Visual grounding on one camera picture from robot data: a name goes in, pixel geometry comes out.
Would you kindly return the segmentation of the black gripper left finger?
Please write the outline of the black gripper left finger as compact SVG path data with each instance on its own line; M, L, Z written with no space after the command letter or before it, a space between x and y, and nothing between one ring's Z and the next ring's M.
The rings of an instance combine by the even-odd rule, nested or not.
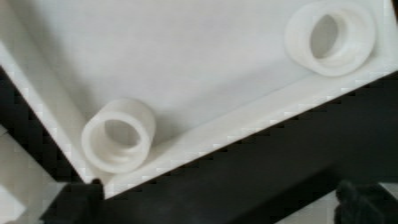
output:
M40 217L42 224L99 224L104 184L70 183Z

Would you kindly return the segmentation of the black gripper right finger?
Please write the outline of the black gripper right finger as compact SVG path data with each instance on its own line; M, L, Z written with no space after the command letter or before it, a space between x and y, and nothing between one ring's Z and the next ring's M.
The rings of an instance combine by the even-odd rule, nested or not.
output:
M335 224L398 224L398 199L379 183L342 181Z

